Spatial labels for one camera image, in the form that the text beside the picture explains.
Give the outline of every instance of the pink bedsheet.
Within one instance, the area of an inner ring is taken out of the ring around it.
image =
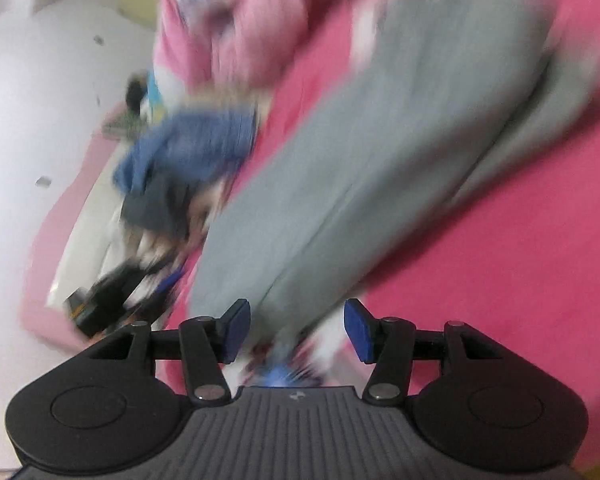
[[[600,0],[558,0],[574,36],[600,37]],[[352,7],[338,8],[282,82],[238,183],[262,167],[349,71]],[[189,261],[171,319],[186,316]],[[579,467],[600,463],[600,98],[570,140],[499,183],[367,280],[366,306],[439,330],[461,319],[576,390],[589,409]],[[177,366],[168,368],[182,389]]]

